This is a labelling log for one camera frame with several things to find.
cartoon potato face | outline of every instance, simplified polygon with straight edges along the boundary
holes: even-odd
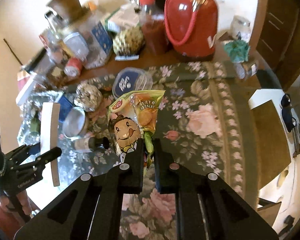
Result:
[[[138,125],[130,118],[119,115],[114,122],[114,133],[121,149],[133,145],[141,133]]]

blue lid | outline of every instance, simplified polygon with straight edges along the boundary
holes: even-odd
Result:
[[[152,84],[152,77],[146,71],[128,67],[118,73],[112,87],[112,93],[118,99],[130,91],[151,89]]]

wooden cabinet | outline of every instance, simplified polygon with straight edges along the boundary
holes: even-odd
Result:
[[[300,74],[300,0],[268,0],[257,51],[287,90]]]
[[[290,43],[297,15],[298,6],[294,0],[268,0],[257,51],[273,70],[282,60]]]

metal screw head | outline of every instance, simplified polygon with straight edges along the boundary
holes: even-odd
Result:
[[[209,173],[208,174],[208,179],[217,180],[217,178],[218,178],[218,175],[215,174],[215,173]]]
[[[122,164],[120,164],[119,168],[120,168],[120,170],[125,171],[125,170],[129,169],[130,166],[127,163],[122,163]]]
[[[180,168],[179,164],[178,163],[171,163],[169,165],[170,169],[172,170],[178,170]]]
[[[88,173],[82,174],[81,177],[80,177],[80,179],[82,181],[88,181],[90,178],[91,178],[91,175],[88,174]]]

wooden table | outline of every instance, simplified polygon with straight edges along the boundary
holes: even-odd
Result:
[[[227,35],[223,35],[221,37],[222,40],[225,40]],[[259,57],[259,54],[255,51],[251,53],[255,57]],[[135,68],[146,68],[151,66],[162,66],[162,65],[172,65],[175,63],[182,62],[182,57],[178,54],[175,50],[170,50],[163,55],[154,56],[151,54],[147,49],[143,49],[140,53],[140,57],[138,60],[131,60],[131,61],[116,61],[114,60],[115,54],[113,54],[109,60],[109,62],[98,68],[84,70],[81,76],[78,79],[75,79],[70,82],[70,84],[78,83],[80,81],[98,77],[98,76],[105,76],[109,74],[117,74],[121,70],[126,67],[135,67]],[[224,60],[229,60],[228,55],[223,49],[221,42],[218,40],[216,41],[216,51],[213,56],[213,62],[221,62]],[[246,81],[238,80],[238,83],[244,87],[255,88],[259,89],[260,83],[256,75],[248,78]]]

